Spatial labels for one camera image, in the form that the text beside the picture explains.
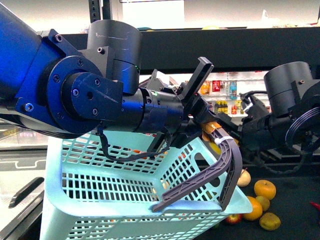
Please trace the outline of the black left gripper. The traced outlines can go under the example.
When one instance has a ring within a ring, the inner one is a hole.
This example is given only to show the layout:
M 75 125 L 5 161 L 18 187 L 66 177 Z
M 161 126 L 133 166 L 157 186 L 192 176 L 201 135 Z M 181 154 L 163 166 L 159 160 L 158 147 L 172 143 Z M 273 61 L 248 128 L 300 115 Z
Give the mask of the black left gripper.
M 157 90 L 159 94 L 167 94 L 178 100 L 175 104 L 169 101 L 167 107 L 175 107 L 180 111 L 177 120 L 179 126 L 176 130 L 170 130 L 171 142 L 170 146 L 181 148 L 193 139 L 202 134 L 202 123 L 208 123 L 217 120 L 217 116 L 210 111 L 208 102 L 202 98 L 200 93 L 196 94 L 192 103 L 185 110 L 177 95 L 179 88 L 175 83 L 171 83 L 171 77 L 164 73 L 154 70 L 147 82 L 147 89 Z

